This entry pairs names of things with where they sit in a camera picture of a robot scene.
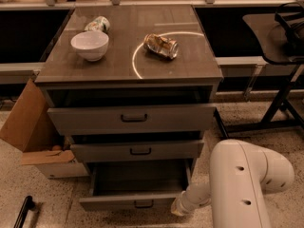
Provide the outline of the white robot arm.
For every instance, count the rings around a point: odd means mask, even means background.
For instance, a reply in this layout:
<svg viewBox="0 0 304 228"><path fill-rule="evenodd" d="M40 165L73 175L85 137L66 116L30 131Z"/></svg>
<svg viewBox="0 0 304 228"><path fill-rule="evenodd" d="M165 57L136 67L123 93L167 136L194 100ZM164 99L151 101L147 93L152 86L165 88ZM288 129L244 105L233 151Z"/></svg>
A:
<svg viewBox="0 0 304 228"><path fill-rule="evenodd" d="M283 192L295 180L292 164L280 153L239 140L216 144L209 181L192 183L171 205L185 216L210 205L214 228L271 228L264 196Z"/></svg>

